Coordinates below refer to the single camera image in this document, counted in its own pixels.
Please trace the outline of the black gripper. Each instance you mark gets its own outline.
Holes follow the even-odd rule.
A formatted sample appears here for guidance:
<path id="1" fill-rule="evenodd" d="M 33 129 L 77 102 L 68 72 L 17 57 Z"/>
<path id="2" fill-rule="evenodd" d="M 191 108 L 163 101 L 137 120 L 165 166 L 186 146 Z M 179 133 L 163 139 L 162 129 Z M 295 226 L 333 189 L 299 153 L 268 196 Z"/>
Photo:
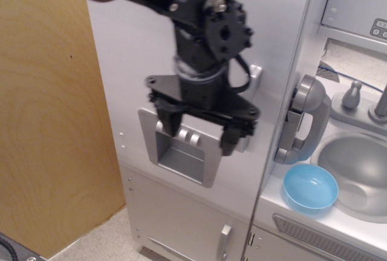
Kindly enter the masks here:
<path id="1" fill-rule="evenodd" d="M 222 156 L 243 153 L 253 136 L 258 108 L 233 92 L 223 80 L 187 81 L 177 75 L 149 76 L 149 101 L 156 108 L 164 130 L 176 136 L 184 114 L 224 127 L 220 140 Z"/>

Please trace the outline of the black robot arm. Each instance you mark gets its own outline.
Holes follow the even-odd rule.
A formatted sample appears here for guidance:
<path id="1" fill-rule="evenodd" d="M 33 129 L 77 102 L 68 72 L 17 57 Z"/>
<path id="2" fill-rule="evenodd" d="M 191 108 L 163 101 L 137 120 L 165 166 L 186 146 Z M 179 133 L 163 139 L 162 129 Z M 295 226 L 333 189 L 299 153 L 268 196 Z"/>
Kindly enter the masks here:
<path id="1" fill-rule="evenodd" d="M 113 0 L 93 0 L 109 2 Z M 166 133 L 175 136 L 183 115 L 221 125 L 220 147 L 229 156 L 241 138 L 253 135 L 258 109 L 241 97 L 249 83 L 229 83 L 229 63 L 246 73 L 241 52 L 253 31 L 236 0 L 129 0 L 168 17 L 174 24 L 176 55 L 172 76 L 149 76 L 153 102 Z"/>

